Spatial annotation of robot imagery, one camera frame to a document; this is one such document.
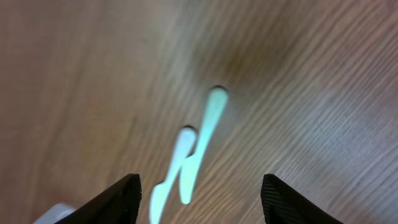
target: black plastic part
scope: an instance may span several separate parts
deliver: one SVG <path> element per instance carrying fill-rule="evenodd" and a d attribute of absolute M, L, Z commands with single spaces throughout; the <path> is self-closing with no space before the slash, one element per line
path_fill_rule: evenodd
<path fill-rule="evenodd" d="M 141 201 L 138 174 L 128 174 L 56 224 L 132 224 Z"/>
<path fill-rule="evenodd" d="M 267 224 L 341 224 L 274 174 L 264 175 L 261 202 Z"/>

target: white object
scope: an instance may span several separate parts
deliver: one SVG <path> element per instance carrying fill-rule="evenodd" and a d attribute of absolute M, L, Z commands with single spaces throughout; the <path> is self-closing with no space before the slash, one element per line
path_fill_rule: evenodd
<path fill-rule="evenodd" d="M 160 222 L 163 209 L 169 197 L 177 174 L 180 171 L 184 159 L 193 148 L 197 138 L 196 132 L 192 128 L 183 128 L 177 137 L 174 146 L 174 154 L 170 163 L 169 171 L 164 182 L 154 187 L 149 205 L 149 219 L 152 224 Z"/>
<path fill-rule="evenodd" d="M 76 209 L 64 203 L 58 203 L 54 205 L 50 210 L 48 210 L 44 215 L 42 215 L 38 220 L 33 222 L 33 224 L 54 224 L 59 220 L 67 217 L 73 213 Z"/>
<path fill-rule="evenodd" d="M 195 152 L 184 160 L 180 174 L 180 198 L 184 204 L 191 202 L 203 156 L 227 102 L 228 94 L 223 88 L 210 91 Z"/>

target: white plastic piece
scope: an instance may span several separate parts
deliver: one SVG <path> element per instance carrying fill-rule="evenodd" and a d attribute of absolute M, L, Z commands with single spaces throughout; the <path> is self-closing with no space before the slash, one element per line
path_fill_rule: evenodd
<path fill-rule="evenodd" d="M 196 138 L 197 134 L 192 128 L 183 128 L 178 134 L 177 142 L 174 146 L 174 154 L 166 178 L 164 182 L 156 185 L 152 191 L 149 205 L 149 220 L 151 224 L 158 224 L 160 222 L 163 209 L 174 181 L 177 178 L 177 174 L 180 171 L 184 159 L 192 150 Z"/>
<path fill-rule="evenodd" d="M 73 213 L 76 209 L 64 203 L 58 203 L 42 215 L 33 224 L 54 224 L 57 221 L 67 217 Z"/>
<path fill-rule="evenodd" d="M 184 204 L 191 202 L 203 156 L 227 102 L 228 94 L 223 88 L 210 91 L 195 152 L 184 160 L 180 174 L 180 198 Z"/>

